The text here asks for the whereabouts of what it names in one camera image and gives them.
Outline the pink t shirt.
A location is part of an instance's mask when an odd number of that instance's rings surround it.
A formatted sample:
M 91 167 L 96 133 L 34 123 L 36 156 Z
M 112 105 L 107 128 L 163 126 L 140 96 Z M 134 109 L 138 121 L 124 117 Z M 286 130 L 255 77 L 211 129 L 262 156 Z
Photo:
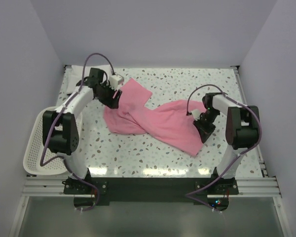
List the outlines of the pink t shirt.
M 148 133 L 153 138 L 173 146 L 190 156 L 196 156 L 203 147 L 200 135 L 193 125 L 190 110 L 206 109 L 202 102 L 177 100 L 163 104 L 154 110 L 145 106 L 152 92 L 134 79 L 121 88 L 118 109 L 105 107 L 103 118 L 111 133 L 141 135 Z

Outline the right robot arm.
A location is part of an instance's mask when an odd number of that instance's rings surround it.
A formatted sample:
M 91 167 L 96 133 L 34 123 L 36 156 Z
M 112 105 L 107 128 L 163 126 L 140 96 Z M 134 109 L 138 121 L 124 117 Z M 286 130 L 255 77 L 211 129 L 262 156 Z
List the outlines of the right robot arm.
M 261 140 L 259 109 L 243 105 L 224 93 L 207 93 L 202 102 L 205 112 L 198 109 L 189 112 L 202 143 L 214 134 L 217 116 L 226 116 L 225 140 L 228 146 L 216 167 L 216 174 L 222 179 L 232 179 L 245 153 L 254 149 Z

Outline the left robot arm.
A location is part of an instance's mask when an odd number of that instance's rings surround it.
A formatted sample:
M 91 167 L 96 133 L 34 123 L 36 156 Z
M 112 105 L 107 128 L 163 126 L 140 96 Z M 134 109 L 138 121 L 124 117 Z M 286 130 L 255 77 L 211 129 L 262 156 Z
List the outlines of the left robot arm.
M 68 99 L 53 111 L 42 115 L 42 143 L 44 145 L 40 166 L 53 160 L 62 159 L 72 178 L 84 179 L 88 168 L 77 157 L 79 133 L 76 119 L 83 109 L 97 99 L 110 109 L 117 109 L 122 95 L 120 86 L 124 82 L 121 75 L 108 75 L 104 70 L 91 68 L 89 76 L 83 76 Z

